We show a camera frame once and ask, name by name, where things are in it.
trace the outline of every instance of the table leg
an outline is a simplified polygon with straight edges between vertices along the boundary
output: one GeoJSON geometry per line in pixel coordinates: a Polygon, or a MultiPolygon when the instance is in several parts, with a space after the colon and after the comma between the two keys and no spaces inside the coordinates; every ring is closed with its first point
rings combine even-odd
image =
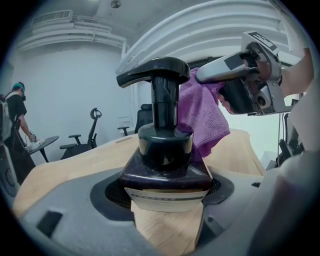
{"type": "Polygon", "coordinates": [[[44,149],[44,148],[40,149],[40,152],[41,152],[44,160],[45,160],[47,163],[49,163],[48,158],[47,158],[47,156],[46,156],[45,149],[44,149]]]}

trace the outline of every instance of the black pants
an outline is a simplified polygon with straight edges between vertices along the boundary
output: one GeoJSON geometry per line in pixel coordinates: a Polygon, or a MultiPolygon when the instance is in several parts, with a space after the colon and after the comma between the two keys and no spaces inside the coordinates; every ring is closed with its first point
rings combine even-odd
{"type": "Polygon", "coordinates": [[[14,127],[11,136],[5,140],[4,144],[9,149],[16,179],[21,185],[36,165],[23,146],[19,132],[14,127]]]}

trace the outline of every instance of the black t-shirt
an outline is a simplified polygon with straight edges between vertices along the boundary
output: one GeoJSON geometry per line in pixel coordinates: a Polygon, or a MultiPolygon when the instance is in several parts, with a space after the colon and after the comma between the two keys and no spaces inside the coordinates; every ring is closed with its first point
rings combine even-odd
{"type": "Polygon", "coordinates": [[[26,106],[20,95],[12,95],[6,99],[6,102],[8,104],[9,117],[12,122],[15,122],[18,117],[27,113],[26,106]]]}

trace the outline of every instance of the microfiber cloth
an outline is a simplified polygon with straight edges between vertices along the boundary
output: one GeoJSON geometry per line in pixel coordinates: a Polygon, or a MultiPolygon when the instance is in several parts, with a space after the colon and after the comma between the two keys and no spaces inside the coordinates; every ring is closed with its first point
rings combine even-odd
{"type": "Polygon", "coordinates": [[[180,86],[178,123],[193,129],[193,144],[204,158],[224,137],[230,134],[228,122],[218,107],[217,92],[224,82],[198,83],[198,68],[190,71],[190,80],[180,86]]]}

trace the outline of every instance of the table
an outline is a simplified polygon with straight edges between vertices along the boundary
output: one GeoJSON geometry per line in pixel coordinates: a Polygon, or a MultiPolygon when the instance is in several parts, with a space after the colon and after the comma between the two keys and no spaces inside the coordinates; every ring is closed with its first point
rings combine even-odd
{"type": "MultiPolygon", "coordinates": [[[[36,166],[22,183],[13,212],[17,217],[21,216],[38,199],[63,182],[123,167],[137,147],[138,137],[134,134],[64,160],[36,166]]],[[[241,175],[259,176],[265,173],[250,145],[250,135],[242,130],[231,130],[231,134],[212,149],[204,162],[221,172],[229,170],[241,175]]],[[[203,211],[201,203],[190,212],[147,211],[134,203],[131,210],[139,232],[164,255],[178,256],[194,249],[203,211]]]]}
{"type": "Polygon", "coordinates": [[[32,155],[33,153],[35,153],[37,151],[40,151],[40,153],[42,154],[44,160],[47,163],[49,163],[48,158],[46,156],[45,147],[50,145],[51,143],[54,143],[57,139],[59,139],[59,136],[53,136],[53,137],[50,137],[50,138],[46,138],[44,143],[42,143],[39,147],[37,147],[37,148],[35,148],[33,150],[29,150],[28,153],[30,155],[32,155]]]}

